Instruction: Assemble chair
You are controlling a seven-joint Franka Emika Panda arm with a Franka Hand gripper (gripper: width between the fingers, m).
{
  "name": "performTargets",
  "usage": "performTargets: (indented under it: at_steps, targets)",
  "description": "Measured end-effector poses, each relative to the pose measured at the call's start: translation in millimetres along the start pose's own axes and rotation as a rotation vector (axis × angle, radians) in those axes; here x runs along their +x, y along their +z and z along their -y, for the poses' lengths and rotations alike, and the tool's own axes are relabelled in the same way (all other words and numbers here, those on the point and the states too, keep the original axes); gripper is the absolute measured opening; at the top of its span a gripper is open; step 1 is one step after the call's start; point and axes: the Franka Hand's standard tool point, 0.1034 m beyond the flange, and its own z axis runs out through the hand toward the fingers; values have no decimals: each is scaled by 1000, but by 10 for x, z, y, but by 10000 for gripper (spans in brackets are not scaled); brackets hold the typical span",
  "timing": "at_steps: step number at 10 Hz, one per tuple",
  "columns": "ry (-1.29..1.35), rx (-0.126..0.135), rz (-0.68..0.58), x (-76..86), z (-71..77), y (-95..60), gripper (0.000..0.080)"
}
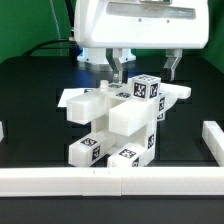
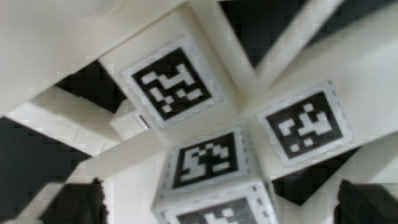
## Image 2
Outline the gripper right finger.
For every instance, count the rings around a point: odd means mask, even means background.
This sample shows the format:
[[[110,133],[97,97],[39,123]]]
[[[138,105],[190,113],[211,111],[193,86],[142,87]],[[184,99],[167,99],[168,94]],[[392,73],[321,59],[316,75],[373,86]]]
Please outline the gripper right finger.
[[[398,224],[398,185],[341,181],[334,224]]]

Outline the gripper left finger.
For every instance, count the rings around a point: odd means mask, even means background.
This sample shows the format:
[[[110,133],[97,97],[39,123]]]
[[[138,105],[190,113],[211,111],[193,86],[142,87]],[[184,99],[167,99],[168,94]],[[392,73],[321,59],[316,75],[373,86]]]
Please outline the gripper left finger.
[[[108,224],[101,181],[67,183],[37,215],[21,224]]]

